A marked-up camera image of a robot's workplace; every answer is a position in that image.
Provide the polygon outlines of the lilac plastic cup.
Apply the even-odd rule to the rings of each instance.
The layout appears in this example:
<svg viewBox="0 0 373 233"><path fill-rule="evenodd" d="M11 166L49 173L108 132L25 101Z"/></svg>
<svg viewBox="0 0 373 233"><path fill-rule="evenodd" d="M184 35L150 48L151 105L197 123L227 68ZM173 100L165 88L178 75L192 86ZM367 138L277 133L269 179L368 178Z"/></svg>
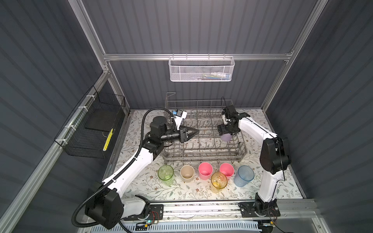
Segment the lilac plastic cup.
<svg viewBox="0 0 373 233"><path fill-rule="evenodd" d="M223 134L220 136L220 139L224 142L229 142L231 141L233 136L231 134Z"/></svg>

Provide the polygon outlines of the blue transparent cup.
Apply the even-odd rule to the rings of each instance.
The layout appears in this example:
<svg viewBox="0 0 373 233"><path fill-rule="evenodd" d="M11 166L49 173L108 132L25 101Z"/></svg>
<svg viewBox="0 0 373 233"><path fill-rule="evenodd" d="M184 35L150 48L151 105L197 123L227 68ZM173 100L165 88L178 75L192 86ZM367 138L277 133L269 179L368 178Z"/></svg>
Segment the blue transparent cup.
<svg viewBox="0 0 373 233"><path fill-rule="evenodd" d="M237 187L244 187L253 179L254 171L249 166L240 166L234 177L234 184Z"/></svg>

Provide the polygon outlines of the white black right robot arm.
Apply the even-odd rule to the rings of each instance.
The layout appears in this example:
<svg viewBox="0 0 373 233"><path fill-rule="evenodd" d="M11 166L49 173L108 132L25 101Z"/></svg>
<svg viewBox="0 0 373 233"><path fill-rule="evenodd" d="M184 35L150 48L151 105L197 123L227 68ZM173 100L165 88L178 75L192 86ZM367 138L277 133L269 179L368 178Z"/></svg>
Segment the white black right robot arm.
<svg viewBox="0 0 373 233"><path fill-rule="evenodd" d="M254 211L257 216L281 216L277 206L276 190L284 172L291 163L288 140L281 138L255 122L248 113L238 113L233 105L222 109L223 123L218 125L220 136L246 132L261 143L260 164L264 169L259 191L255 194Z"/></svg>

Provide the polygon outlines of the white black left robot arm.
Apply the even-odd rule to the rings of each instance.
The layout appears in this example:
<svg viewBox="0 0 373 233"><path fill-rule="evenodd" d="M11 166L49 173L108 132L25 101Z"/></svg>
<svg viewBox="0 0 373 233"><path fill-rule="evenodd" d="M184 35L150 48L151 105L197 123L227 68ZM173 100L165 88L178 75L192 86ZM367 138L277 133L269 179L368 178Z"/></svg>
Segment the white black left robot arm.
<svg viewBox="0 0 373 233"><path fill-rule="evenodd" d="M89 189L87 199L74 212L73 225L80 228L102 225L112 229L130 216L146 219L150 212L149 200L141 195L124 201L121 197L140 172L163 151L165 143L184 143L199 133L181 124L186 116L186 111L177 110L171 113L170 119L153 118L150 131L142 135L136 153L119 170Z"/></svg>

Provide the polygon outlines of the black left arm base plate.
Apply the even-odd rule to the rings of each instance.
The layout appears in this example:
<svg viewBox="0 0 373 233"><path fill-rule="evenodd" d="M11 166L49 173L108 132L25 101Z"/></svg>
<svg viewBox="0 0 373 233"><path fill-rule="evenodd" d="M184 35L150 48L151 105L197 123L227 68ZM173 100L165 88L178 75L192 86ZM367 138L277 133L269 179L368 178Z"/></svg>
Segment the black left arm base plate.
<svg viewBox="0 0 373 233"><path fill-rule="evenodd" d="M164 205L162 204L150 204L145 207L142 213L139 215L132 215L124 217L124 221L146 221L146 220L162 220L164 212Z"/></svg>

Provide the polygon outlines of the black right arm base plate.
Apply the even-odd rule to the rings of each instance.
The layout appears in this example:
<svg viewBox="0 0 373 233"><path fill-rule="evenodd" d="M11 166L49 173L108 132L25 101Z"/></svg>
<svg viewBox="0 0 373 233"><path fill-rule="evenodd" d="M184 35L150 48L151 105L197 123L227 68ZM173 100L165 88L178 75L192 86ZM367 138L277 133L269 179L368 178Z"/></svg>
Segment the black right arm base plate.
<svg viewBox="0 0 373 233"><path fill-rule="evenodd" d="M254 202L238 203L242 217L280 217L281 213L277 206L277 200L269 203L255 200Z"/></svg>

